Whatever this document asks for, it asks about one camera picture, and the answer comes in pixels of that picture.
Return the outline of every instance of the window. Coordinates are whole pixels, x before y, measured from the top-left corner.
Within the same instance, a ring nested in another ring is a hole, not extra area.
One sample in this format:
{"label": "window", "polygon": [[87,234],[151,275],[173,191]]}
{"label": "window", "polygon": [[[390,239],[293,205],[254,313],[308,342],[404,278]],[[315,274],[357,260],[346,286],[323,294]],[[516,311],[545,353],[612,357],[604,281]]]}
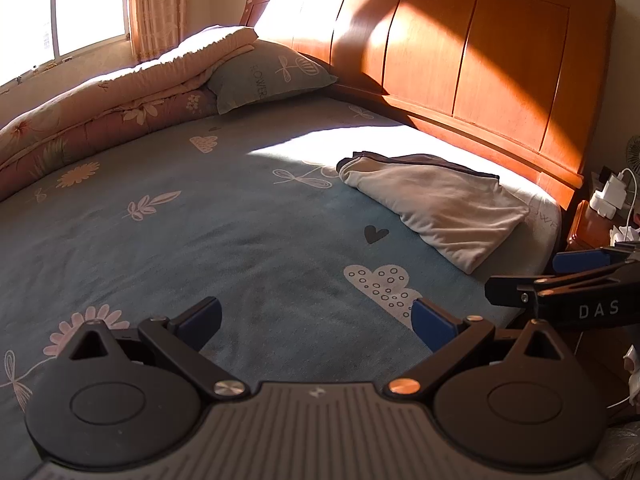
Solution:
{"label": "window", "polygon": [[128,32],[126,0],[0,0],[0,85]]}

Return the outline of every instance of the pillowcase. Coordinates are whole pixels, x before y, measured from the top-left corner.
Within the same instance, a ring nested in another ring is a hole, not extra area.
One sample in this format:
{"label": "pillowcase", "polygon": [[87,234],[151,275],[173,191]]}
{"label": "pillowcase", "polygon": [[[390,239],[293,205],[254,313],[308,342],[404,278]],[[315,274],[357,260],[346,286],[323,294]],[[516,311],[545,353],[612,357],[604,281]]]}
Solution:
{"label": "pillowcase", "polygon": [[396,213],[402,223],[466,274],[486,260],[529,214],[495,175],[431,155],[387,158],[354,153],[340,179]]}
{"label": "pillowcase", "polygon": [[257,40],[251,52],[217,69],[207,88],[218,98],[218,113],[258,101],[286,99],[335,83],[318,63],[288,46]]}

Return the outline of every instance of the curtain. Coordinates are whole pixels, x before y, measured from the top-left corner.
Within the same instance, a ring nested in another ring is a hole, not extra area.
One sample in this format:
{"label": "curtain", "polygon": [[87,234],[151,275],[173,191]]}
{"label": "curtain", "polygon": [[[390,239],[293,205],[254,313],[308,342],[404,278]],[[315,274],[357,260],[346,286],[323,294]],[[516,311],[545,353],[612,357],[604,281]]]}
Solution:
{"label": "curtain", "polygon": [[129,0],[133,55],[138,62],[155,59],[184,38],[187,0]]}

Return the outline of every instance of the white cable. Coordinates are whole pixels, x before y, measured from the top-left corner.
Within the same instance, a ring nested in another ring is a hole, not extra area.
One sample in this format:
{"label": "white cable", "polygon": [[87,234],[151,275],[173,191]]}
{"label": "white cable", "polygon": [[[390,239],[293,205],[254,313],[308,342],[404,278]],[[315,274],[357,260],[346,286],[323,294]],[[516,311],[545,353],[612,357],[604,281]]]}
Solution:
{"label": "white cable", "polygon": [[584,332],[580,332],[580,337],[578,338],[578,342],[575,344],[574,355],[578,353],[578,346],[580,346],[580,341],[582,341],[583,335],[584,335]]}
{"label": "white cable", "polygon": [[636,198],[638,197],[638,181],[636,180],[636,174],[633,171],[631,171],[629,168],[625,168],[624,170],[620,171],[618,176],[622,176],[622,174],[625,173],[625,171],[628,171],[629,174],[631,175],[631,178],[634,180],[634,201],[631,203],[631,207],[629,208],[629,213],[626,215],[625,239],[623,240],[624,242],[626,242],[626,236],[628,235],[628,232],[629,232],[629,221],[631,220],[631,213],[634,210],[634,206],[636,205]]}
{"label": "white cable", "polygon": [[611,408],[615,408],[615,407],[619,406],[620,404],[624,404],[625,402],[627,402],[629,400],[630,397],[631,396],[628,396],[626,399],[622,399],[620,402],[616,402],[615,404],[607,406],[607,409],[610,410]]}

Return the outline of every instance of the folded quilt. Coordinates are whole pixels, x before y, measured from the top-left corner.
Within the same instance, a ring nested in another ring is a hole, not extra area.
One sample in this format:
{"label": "folded quilt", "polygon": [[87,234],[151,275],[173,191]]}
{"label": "folded quilt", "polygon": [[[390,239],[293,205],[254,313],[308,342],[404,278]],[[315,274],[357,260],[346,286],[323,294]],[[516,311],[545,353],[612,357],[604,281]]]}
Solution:
{"label": "folded quilt", "polygon": [[252,28],[206,28],[159,59],[95,77],[14,119],[0,130],[0,200],[81,158],[217,113],[215,95],[199,87],[256,38]]}
{"label": "folded quilt", "polygon": [[95,77],[50,99],[0,130],[0,170],[118,106],[131,109],[197,88],[220,60],[246,52],[256,39],[252,28],[209,27],[158,59]]}
{"label": "folded quilt", "polygon": [[471,274],[529,214],[497,175],[433,155],[356,152],[340,179],[391,209],[452,264]]}

